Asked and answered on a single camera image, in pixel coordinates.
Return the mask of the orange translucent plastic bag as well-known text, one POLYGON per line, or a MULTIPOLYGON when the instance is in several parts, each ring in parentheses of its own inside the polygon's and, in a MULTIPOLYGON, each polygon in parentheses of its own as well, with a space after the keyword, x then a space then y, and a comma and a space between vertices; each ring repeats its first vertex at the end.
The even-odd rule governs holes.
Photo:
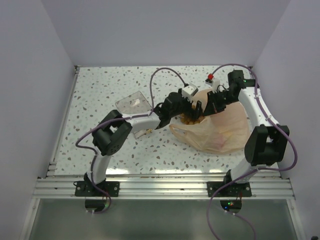
POLYGON ((182 143, 210 154, 228 154, 242 150, 250 136, 245 108, 240 102, 225 110, 201 117, 194 124, 170 124, 171 133, 182 143))

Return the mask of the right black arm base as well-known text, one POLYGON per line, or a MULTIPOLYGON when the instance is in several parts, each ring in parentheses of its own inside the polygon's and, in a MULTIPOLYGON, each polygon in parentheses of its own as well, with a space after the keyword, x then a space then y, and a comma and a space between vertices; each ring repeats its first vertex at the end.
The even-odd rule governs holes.
POLYGON ((235 198, 252 196, 252 189, 249 182, 232 183, 228 186, 224 186, 225 184, 224 181, 208 181, 206 183, 208 197, 235 198))

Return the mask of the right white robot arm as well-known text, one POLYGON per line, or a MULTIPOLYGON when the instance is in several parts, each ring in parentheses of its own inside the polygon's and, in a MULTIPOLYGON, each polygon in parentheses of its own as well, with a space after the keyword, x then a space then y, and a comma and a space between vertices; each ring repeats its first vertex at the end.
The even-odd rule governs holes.
POLYGON ((213 74, 208 75, 205 82, 212 90, 207 93, 203 114, 218 114, 228 105, 239 102, 249 117, 252 132, 244 147, 244 158, 223 179, 223 192, 232 197, 241 190, 240 184, 249 182, 258 170, 269 169, 283 160, 290 131, 271 115, 256 79, 246 79, 242 70, 231 71, 227 78, 228 88, 220 89, 220 81, 213 74))

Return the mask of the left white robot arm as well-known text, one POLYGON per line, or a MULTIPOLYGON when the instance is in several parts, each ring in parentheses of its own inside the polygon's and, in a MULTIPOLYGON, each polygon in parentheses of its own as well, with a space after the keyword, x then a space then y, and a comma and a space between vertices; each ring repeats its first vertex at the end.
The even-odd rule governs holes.
POLYGON ((129 134, 142 130, 158 130, 167 126, 171 119, 180 114, 190 114, 198 118, 202 113, 201 104, 192 108, 193 97, 198 88, 192 84, 171 92, 165 100, 154 109, 140 114, 122 114, 112 110, 90 133, 93 137, 94 159, 86 173, 89 182, 86 190, 92 196, 103 193, 106 170, 111 156, 117 153, 129 134))

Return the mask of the brown longan bunch with leaves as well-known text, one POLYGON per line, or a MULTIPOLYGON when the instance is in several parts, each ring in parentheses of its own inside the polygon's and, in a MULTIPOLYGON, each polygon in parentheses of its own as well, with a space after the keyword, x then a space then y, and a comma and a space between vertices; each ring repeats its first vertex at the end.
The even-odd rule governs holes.
POLYGON ((200 116, 197 119, 192 119, 191 117, 186 116, 185 114, 180 115, 180 121, 185 125, 195 125, 199 124, 204 120, 203 116, 200 116))

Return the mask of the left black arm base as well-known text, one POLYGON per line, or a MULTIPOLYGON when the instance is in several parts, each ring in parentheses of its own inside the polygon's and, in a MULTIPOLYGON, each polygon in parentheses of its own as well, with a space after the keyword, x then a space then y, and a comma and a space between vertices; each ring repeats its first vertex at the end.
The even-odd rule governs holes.
POLYGON ((103 181, 94 187, 90 181, 82 180, 73 182, 73 185, 75 186, 74 195, 76 197, 106 197, 106 193, 110 197, 118 197, 120 191, 119 181, 103 181))

